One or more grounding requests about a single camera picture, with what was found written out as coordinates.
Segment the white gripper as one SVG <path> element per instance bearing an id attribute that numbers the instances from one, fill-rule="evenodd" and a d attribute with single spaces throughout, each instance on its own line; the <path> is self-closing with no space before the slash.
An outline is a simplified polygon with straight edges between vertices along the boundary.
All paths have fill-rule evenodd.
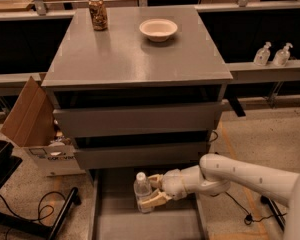
<path id="1" fill-rule="evenodd" d="M 170 170 L 164 175 L 154 174 L 148 177 L 149 182 L 156 190 L 149 196 L 141 197 L 137 204 L 141 210 L 151 209 L 166 204 L 171 200 L 180 200 L 187 196 L 179 169 Z"/>

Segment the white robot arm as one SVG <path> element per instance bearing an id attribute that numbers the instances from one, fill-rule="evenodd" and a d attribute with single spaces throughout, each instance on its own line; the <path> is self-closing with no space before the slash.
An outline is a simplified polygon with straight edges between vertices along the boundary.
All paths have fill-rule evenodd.
<path id="1" fill-rule="evenodd" d="M 149 181 L 155 191 L 138 202 L 142 208 L 160 206 L 192 193 L 217 195 L 235 182 L 287 207 L 283 240 L 300 240 L 300 173 L 209 153 L 195 166 L 151 175 Z"/>

